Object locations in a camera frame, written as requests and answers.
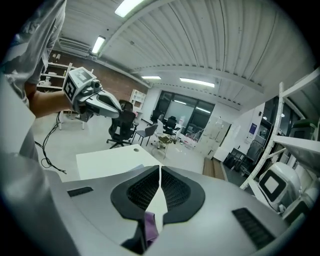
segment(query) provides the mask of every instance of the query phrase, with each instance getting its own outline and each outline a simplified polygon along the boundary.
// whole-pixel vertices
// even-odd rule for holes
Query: purple cloth
[[[149,247],[159,236],[155,214],[152,212],[146,211],[144,214],[144,226],[145,226],[145,239],[146,244]]]

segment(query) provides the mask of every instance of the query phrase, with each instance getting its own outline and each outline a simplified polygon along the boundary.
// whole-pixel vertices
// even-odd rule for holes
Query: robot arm
[[[79,113],[79,120],[87,122],[94,114],[117,118],[121,113],[118,100],[105,91],[100,81],[84,67],[71,70],[63,85],[63,92]]]

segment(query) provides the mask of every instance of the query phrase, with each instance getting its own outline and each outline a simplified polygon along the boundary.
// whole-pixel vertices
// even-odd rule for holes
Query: ceiling
[[[289,88],[314,70],[299,30],[267,0],[145,0],[125,18],[114,13],[121,2],[68,0],[60,37],[93,47],[104,36],[96,61],[139,80],[160,76],[143,82],[239,110],[260,105],[279,94],[280,82]],[[303,112],[318,103],[292,101]]]

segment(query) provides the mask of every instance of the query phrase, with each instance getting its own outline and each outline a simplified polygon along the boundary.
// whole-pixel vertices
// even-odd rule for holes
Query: ceiling light
[[[160,80],[161,77],[160,76],[141,76],[143,79],[158,79]]]
[[[124,0],[114,13],[124,18],[133,8],[143,1],[144,0]]]
[[[187,79],[187,78],[180,78],[182,82],[187,82],[187,83],[193,83],[193,84],[198,84],[198,85],[203,85],[203,86],[210,86],[210,87],[215,87],[214,83],[210,82],[203,82],[199,80],[192,80],[192,79]]]
[[[94,47],[92,49],[92,53],[93,54],[97,54],[100,47],[102,46],[102,44],[104,43],[104,41],[106,40],[106,38],[104,38],[103,36],[99,35],[98,38],[95,41]]]
[[[177,102],[177,103],[180,103],[180,104],[183,104],[183,105],[187,105],[187,103],[179,101],[179,100],[174,100],[174,102]]]
[[[205,109],[203,109],[203,108],[201,108],[201,107],[196,107],[196,109],[197,110],[200,110],[200,111],[203,111],[203,112],[206,112],[206,113],[211,113],[210,111],[208,111],[208,110],[205,110]]]

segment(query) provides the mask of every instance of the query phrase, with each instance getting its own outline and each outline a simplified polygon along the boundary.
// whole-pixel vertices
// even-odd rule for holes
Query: air conditioner
[[[87,57],[90,54],[91,46],[82,42],[78,42],[68,38],[59,38],[59,45],[61,50],[82,57]]]

